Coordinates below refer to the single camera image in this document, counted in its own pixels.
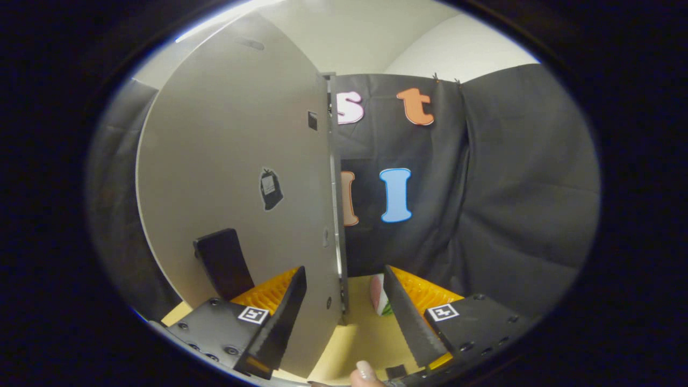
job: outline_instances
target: black bracket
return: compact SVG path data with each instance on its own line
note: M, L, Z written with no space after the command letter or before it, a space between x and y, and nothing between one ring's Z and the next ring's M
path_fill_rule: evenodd
M425 318L454 357L452 364L474 364L502 351L530 326L518 315L483 294L428 308Z
M167 330L208 358L236 369L268 321L267 310L211 298ZM269 379L271 374L259 376Z

